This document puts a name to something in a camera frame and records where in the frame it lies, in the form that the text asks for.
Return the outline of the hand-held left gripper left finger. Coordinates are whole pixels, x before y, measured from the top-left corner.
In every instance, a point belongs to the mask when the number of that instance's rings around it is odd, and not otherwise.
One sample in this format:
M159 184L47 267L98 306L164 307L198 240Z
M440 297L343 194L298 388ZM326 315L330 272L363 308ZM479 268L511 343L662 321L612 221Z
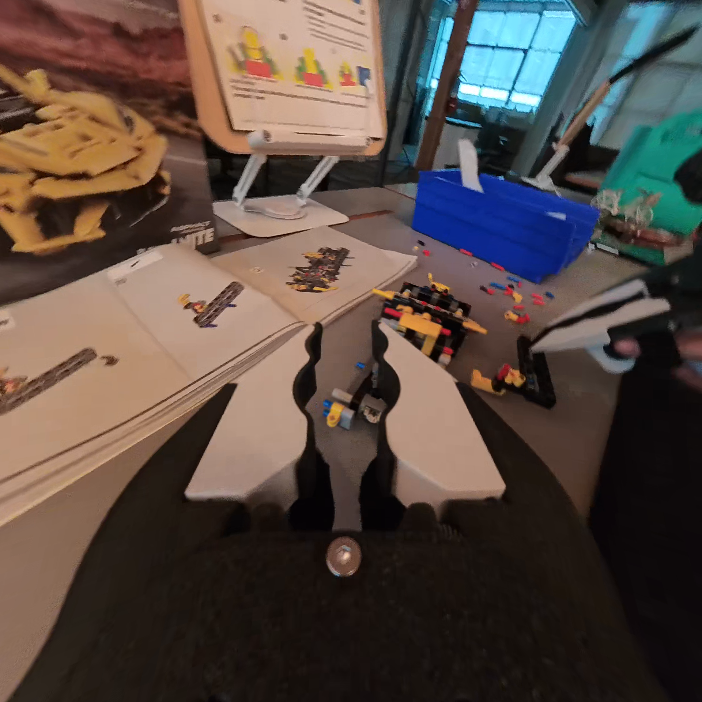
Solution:
M307 405L323 327L303 327L235 382L185 490L191 502L328 502L329 467Z

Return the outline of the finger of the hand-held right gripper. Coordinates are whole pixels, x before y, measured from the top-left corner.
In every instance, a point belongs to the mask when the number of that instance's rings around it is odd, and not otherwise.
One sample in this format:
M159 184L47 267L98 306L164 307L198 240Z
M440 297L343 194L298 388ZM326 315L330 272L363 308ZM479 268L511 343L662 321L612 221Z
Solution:
M609 342L609 330L671 311L664 298L638 298L621 305L593 308L570 320L552 325L531 345L534 352L559 352Z
M652 299L643 279L610 288L557 318L549 331L602 331L652 315Z

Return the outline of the black lego beam assembly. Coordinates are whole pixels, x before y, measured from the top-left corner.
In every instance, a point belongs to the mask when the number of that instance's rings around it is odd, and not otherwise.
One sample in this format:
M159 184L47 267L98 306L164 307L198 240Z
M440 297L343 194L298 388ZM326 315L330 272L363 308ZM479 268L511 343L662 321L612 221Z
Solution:
M472 372L473 389L501 397L507 392L519 395L526 401L544 409L556 405L556 394L546 356L531 350L531 339L518 336L516 342L517 365L503 364L492 377Z

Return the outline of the small grey yellow lego assembly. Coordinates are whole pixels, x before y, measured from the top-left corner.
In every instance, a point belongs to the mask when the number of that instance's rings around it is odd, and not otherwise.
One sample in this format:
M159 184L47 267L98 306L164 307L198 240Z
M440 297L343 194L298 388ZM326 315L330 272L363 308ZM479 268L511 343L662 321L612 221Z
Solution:
M329 428L351 430L357 418L369 424L379 423L387 407L381 398L375 372L369 372L354 392L334 388L323 402L323 416Z

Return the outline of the scattered lego pins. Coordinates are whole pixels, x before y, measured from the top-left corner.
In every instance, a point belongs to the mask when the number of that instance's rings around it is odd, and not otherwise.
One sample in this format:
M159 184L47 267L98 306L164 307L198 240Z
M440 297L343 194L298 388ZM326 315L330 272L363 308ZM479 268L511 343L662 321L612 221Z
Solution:
M417 255L419 268L426 274L426 286L468 304L473 316L489 310L513 325L528 326L552 300L547 291L524 276L474 250L417 239L411 252Z

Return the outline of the partly built lego car chassis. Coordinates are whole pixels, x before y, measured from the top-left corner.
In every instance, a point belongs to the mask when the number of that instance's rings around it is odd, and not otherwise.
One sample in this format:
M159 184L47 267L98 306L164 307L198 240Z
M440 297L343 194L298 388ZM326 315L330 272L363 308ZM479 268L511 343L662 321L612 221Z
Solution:
M380 321L402 336L434 363L446 369L467 335L488 331L471 318L471 306L457 299L451 288L427 275L422 286L403 283L400 291L374 288L383 301Z

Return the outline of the lego set box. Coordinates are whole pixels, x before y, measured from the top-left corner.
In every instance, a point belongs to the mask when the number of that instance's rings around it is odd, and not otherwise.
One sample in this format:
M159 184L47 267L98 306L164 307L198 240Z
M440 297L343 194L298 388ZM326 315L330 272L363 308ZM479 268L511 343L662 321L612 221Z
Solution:
M1 2L1 305L220 249L179 9Z

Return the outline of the person's right hand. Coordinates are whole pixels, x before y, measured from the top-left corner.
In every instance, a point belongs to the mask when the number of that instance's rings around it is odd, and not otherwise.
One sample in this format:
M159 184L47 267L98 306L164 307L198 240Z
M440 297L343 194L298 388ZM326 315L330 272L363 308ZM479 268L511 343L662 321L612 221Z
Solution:
M701 328L680 331L675 338L682 364L672 373L677 380L701 392ZM637 359L641 355L640 344L635 338L620 339L613 348L625 358Z

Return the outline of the dark red box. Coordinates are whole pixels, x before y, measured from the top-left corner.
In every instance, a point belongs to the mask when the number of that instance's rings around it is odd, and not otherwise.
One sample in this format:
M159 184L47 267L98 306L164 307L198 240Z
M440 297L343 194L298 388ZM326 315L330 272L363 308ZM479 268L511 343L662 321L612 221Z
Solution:
M673 249L686 249L691 246L689 237L667 230L627 220L621 216L601 215L598 222L601 230L623 244L644 249L666 252Z

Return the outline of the teal bag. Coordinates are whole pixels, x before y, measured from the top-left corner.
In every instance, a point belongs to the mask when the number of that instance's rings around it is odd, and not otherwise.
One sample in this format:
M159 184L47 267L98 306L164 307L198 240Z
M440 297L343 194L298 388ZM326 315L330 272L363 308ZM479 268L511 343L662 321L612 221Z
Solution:
M623 244L597 224L592 241L645 265L664 266L688 256L701 230L701 111L637 127L607 172L592 205L689 237L691 246L666 252Z

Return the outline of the blue plastic bin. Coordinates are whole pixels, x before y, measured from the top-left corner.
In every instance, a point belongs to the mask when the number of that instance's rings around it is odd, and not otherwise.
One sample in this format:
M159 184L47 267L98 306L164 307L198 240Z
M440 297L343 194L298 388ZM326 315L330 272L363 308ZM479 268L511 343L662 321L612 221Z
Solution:
M422 171L412 228L533 283L558 275L588 245L600 214L538 189L480 174L482 192L457 169Z

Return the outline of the open instruction booklet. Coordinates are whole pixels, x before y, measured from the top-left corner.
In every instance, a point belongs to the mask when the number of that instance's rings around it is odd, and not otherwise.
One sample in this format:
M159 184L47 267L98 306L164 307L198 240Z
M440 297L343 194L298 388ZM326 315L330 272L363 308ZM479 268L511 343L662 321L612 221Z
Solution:
M417 263L318 227L215 258L161 246L1 309L1 525Z

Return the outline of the white paper bag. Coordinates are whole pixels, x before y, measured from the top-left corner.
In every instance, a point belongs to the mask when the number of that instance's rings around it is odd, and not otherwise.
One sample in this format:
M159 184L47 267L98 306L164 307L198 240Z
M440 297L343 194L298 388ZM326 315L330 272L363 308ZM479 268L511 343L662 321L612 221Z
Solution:
M483 193L484 190L479 180L478 152L470 139L463 138L458 141L458 157L462 186L473 192Z

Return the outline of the wooden instruction sign board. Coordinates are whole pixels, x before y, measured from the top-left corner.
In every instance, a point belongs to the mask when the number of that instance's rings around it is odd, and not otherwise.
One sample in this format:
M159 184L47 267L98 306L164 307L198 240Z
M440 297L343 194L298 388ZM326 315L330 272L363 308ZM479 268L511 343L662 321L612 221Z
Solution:
M376 156L377 1L180 1L199 126L233 154Z

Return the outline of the wooden post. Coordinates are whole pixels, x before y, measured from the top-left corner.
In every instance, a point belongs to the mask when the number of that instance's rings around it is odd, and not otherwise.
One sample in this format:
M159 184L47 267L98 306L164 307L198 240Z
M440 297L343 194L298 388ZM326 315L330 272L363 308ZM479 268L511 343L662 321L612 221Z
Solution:
M453 29L447 44L442 72L417 155L415 165L417 171L430 171L433 168L448 111L449 98L460 74L469 31L478 3L478 1L459 1L456 6Z

